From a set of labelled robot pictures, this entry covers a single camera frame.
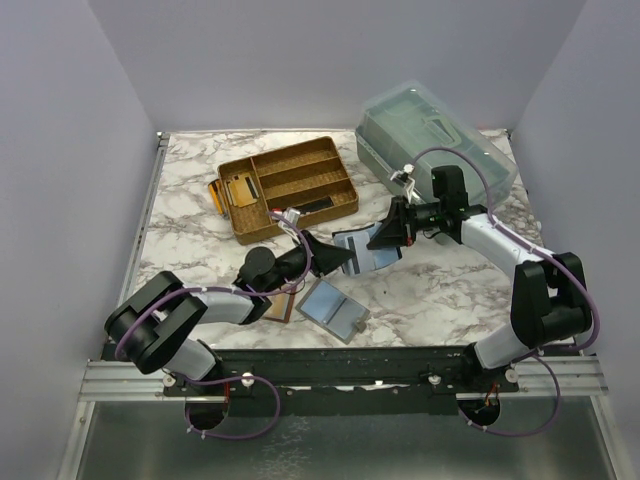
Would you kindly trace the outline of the black card holder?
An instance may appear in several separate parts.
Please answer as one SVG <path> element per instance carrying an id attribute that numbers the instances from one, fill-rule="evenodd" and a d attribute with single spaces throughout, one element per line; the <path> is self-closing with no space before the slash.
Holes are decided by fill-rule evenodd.
<path id="1" fill-rule="evenodd" d="M 360 274 L 384 269 L 402 258 L 399 248 L 384 248 L 369 250 L 368 242 L 379 230 L 380 222 L 375 222 L 364 228 L 356 230 L 343 230 L 334 232 L 332 240 L 335 246 L 349 249 L 355 257 L 342 265 L 344 274 L 355 277 Z"/>

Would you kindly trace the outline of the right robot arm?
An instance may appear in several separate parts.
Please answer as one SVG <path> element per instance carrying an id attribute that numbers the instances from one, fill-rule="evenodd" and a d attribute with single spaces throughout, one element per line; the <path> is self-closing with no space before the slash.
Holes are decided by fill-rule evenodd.
<path id="1" fill-rule="evenodd" d="M 409 247 L 420 231 L 442 233 L 480 253 L 509 277 L 509 323 L 463 352 L 459 371 L 467 389 L 483 391 L 496 380 L 497 368 L 549 342 L 591 329 L 584 271 L 576 255 L 535 250 L 521 236 L 503 232 L 503 225 L 492 219 L 484 206 L 469 203 L 458 166 L 437 167 L 431 177 L 437 201 L 412 204 L 404 196 L 394 196 L 367 248 Z"/>

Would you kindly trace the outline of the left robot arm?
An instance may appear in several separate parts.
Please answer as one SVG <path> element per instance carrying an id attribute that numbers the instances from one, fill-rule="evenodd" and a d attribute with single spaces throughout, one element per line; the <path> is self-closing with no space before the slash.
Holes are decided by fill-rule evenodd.
<path id="1" fill-rule="evenodd" d="M 214 393 L 222 372 L 213 352 L 189 338 L 198 323 L 251 325 L 271 308 L 273 297 L 294 291 L 309 273 L 320 278 L 355 257 L 307 230 L 300 236 L 280 256 L 267 247 L 249 250 L 229 287 L 187 287 L 170 271 L 156 274 L 105 322 L 116 343 L 115 358 L 134 363 L 143 374 L 172 370 L 187 376 L 197 393 Z"/>

